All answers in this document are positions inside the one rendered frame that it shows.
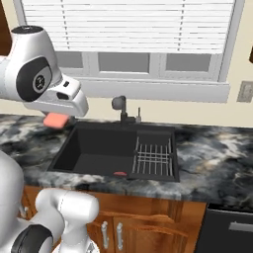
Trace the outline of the grey wall outlet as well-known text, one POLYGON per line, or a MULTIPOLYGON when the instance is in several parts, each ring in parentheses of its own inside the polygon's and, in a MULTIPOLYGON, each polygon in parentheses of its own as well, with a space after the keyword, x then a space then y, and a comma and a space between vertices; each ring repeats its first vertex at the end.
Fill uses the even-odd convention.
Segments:
POLYGON ((242 81, 237 101, 242 103, 250 103, 252 99, 253 99, 253 82, 242 81))

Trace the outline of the pink sponge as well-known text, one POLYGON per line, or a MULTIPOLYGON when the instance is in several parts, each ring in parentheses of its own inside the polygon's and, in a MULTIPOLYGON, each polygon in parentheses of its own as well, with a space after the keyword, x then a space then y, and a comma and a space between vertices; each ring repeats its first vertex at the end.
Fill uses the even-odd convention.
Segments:
POLYGON ((69 116, 49 113, 44 119, 43 124, 46 127, 63 128, 69 120, 69 116))

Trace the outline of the black dishwasher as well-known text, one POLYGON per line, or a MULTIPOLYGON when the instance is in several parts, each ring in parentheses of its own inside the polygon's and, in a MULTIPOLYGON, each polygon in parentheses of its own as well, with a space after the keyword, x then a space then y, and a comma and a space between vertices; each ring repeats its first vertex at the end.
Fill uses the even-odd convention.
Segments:
POLYGON ((253 232, 229 230, 232 222, 253 224, 253 208, 208 204, 194 253, 253 253, 253 232))

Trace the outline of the black sink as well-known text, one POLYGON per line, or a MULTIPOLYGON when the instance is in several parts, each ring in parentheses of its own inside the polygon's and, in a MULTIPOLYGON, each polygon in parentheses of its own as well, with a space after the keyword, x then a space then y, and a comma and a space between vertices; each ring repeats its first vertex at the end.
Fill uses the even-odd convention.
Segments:
POLYGON ((132 178, 136 140, 139 135, 171 136, 173 148, 174 177, 179 180, 175 129, 172 126, 154 126, 150 124, 94 123, 78 122, 64 141, 58 153, 49 165, 51 172, 90 174, 120 177, 129 180, 147 180, 132 178), (126 172, 127 176, 115 176, 114 172, 126 172))

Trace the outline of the window with white blinds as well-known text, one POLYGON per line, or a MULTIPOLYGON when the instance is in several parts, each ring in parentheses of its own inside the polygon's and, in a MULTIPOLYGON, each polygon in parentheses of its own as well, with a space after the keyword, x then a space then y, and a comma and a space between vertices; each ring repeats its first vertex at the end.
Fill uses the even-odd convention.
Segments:
POLYGON ((89 97, 224 103, 245 0, 13 0, 89 97))

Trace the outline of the black faucet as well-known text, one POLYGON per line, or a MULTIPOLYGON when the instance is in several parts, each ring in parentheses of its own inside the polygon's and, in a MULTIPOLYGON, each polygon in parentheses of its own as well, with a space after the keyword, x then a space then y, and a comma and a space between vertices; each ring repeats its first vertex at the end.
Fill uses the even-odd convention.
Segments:
POLYGON ((127 98, 125 96, 115 97, 112 100, 112 108, 121 111, 121 123, 130 124, 135 122, 135 117, 127 114, 127 98))

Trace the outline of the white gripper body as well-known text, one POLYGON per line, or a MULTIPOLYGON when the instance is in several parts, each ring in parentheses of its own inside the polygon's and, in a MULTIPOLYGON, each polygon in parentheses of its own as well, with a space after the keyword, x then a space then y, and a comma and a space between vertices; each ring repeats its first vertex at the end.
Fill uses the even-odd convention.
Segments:
POLYGON ((58 98, 56 92, 46 91, 37 100, 26 102, 25 107, 31 110, 37 110, 44 113, 57 113, 73 117, 84 117, 88 110, 88 102, 84 93, 79 90, 73 99, 58 98))

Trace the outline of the wooden cabinet door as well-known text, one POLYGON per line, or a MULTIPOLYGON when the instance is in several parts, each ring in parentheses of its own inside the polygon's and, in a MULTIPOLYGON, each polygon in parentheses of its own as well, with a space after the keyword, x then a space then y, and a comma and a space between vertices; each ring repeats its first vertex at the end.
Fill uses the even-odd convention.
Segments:
POLYGON ((100 253, 115 253, 113 219, 110 216, 99 214, 93 222, 87 224, 87 231, 91 239, 98 245, 100 253), (108 249, 105 249, 103 246, 103 236, 101 231, 103 221, 108 223, 108 249))
POLYGON ((22 195, 22 205, 28 208, 26 220, 31 219, 36 213, 36 197, 42 190, 42 187, 28 186, 24 187, 22 195))
POLYGON ((194 253, 199 227, 185 222, 158 222, 115 217, 117 253, 194 253), (117 225, 123 224, 123 250, 118 249, 117 225))

